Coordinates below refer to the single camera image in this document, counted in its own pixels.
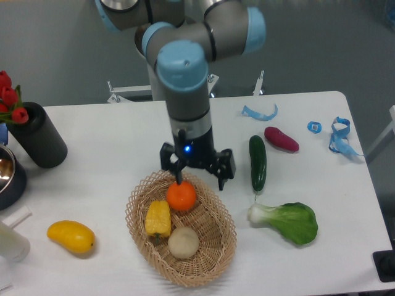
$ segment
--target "robotic arm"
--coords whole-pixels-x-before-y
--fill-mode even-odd
[[[201,1],[204,21],[177,28],[184,19],[183,1],[96,0],[96,4],[109,28],[152,23],[145,30],[141,50],[159,82],[156,95],[166,101],[174,139],[174,146],[164,143],[160,150],[162,169],[172,172],[178,184],[184,167],[205,169],[218,178],[222,190],[234,178],[236,167],[230,149],[214,149],[208,62],[260,49],[266,37],[260,11],[237,0]],[[167,14],[159,7],[173,10]],[[170,159],[173,154],[175,162]]]

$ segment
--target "bok choy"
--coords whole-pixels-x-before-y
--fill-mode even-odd
[[[308,244],[317,236],[318,224],[315,213],[300,202],[286,203],[279,207],[255,203],[248,210],[247,218],[254,224],[270,224],[283,237],[297,245]]]

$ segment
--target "blue plastic piece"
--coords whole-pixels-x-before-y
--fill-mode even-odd
[[[109,19],[109,17],[107,16],[106,12],[104,11],[103,7],[101,6],[100,0],[94,0],[94,2],[96,3],[96,7],[98,8],[101,20],[103,21],[103,23],[105,24],[106,28],[114,33],[119,33],[121,32]]]
[[[176,40],[162,47],[156,67],[161,82],[178,93],[200,88],[209,74],[203,48],[190,40]]]
[[[144,56],[146,55],[148,42],[151,39],[151,37],[153,36],[153,34],[155,34],[155,32],[157,30],[159,30],[161,28],[165,28],[165,27],[174,28],[174,26],[171,23],[165,23],[165,22],[157,22],[157,23],[148,27],[148,29],[146,30],[146,32],[143,35],[143,40],[141,40],[141,46],[143,48]]]
[[[278,107],[276,104],[274,104],[274,112],[271,115],[265,115],[265,114],[261,114],[259,112],[253,111],[245,105],[241,111],[242,116],[249,116],[249,117],[252,117],[253,119],[260,120],[260,121],[272,120],[273,118],[276,117],[277,113],[278,113]]]
[[[0,124],[0,144],[8,145],[8,128],[5,123]]]
[[[248,33],[243,54],[248,54],[262,48],[266,40],[265,19],[256,7],[248,7]]]
[[[314,134],[319,134],[322,130],[322,125],[319,122],[310,121],[309,124],[307,125],[307,129]]]
[[[335,124],[340,123],[345,125],[345,128],[336,129]],[[355,155],[355,156],[363,156],[362,154],[358,154],[349,144],[346,144],[343,140],[347,139],[347,135],[350,133],[350,121],[345,118],[336,117],[332,123],[332,132],[330,142],[329,142],[329,149],[334,153],[341,153],[346,155]]]

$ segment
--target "white cylinder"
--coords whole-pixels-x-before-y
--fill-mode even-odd
[[[29,240],[0,221],[0,256],[18,262],[30,251]]]

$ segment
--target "red tulip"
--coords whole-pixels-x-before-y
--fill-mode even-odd
[[[0,89],[3,87],[10,88],[12,85],[11,78],[9,78],[6,71],[0,72]]]
[[[2,103],[0,103],[0,112],[8,112],[8,107]]]
[[[7,105],[8,107],[11,107],[18,102],[17,92],[8,86],[2,88],[1,98],[4,105]]]
[[[23,107],[18,107],[12,111],[11,119],[16,123],[26,123],[29,120],[29,115]]]

